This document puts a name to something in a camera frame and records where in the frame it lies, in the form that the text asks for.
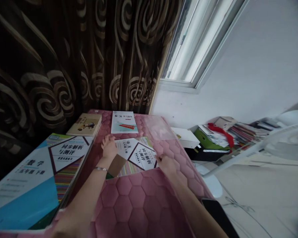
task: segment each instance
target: green box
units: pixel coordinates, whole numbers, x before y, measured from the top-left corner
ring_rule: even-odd
[[[229,150],[230,147],[222,147],[220,145],[214,144],[212,141],[210,141],[207,136],[198,128],[194,132],[195,137],[200,141],[201,145],[204,147],[204,149],[213,149],[213,150]]]

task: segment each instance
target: bracelet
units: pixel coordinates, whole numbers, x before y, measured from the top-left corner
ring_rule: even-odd
[[[101,167],[95,167],[94,169],[103,170],[103,171],[108,171],[107,169],[105,169],[105,168],[101,168]]]

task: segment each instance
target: workbook cover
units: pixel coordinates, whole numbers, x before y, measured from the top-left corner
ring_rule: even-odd
[[[113,177],[156,168],[156,152],[147,137],[115,140],[118,152],[108,173]]]
[[[133,112],[113,111],[111,133],[138,133]]]
[[[70,136],[95,137],[101,123],[101,114],[82,113],[66,134]]]
[[[93,137],[51,134],[0,181],[0,230],[43,231],[56,215]]]

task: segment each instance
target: cable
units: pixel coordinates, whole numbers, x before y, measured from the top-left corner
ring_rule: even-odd
[[[253,236],[240,224],[238,223],[233,217],[227,214],[230,220],[247,236],[247,238],[253,238]]]
[[[257,222],[257,224],[260,225],[260,227],[267,233],[267,235],[270,237],[270,238],[273,238],[269,232],[250,214],[250,212],[255,212],[255,210],[253,208],[251,208],[250,206],[244,206],[244,205],[240,205],[235,199],[234,197],[232,196],[232,194],[226,189],[226,187],[220,182],[221,186],[224,188],[224,190],[227,192],[227,194],[230,196],[229,197],[225,197],[225,199],[227,201],[229,201],[230,203],[227,203],[227,204],[224,204],[222,205],[223,207],[224,206],[228,206],[228,205],[232,205],[233,207],[240,207],[241,209],[243,209],[251,218],[254,219],[254,221]]]

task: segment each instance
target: hand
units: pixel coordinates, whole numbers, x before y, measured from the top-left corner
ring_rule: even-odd
[[[115,144],[115,137],[110,137],[110,134],[105,136],[102,143],[103,158],[113,160],[117,155],[117,146]]]
[[[176,167],[173,162],[173,159],[169,158],[164,154],[160,155],[159,157],[158,156],[155,156],[155,157],[159,165],[159,168],[167,176],[167,178],[170,178],[172,175],[176,174]]]

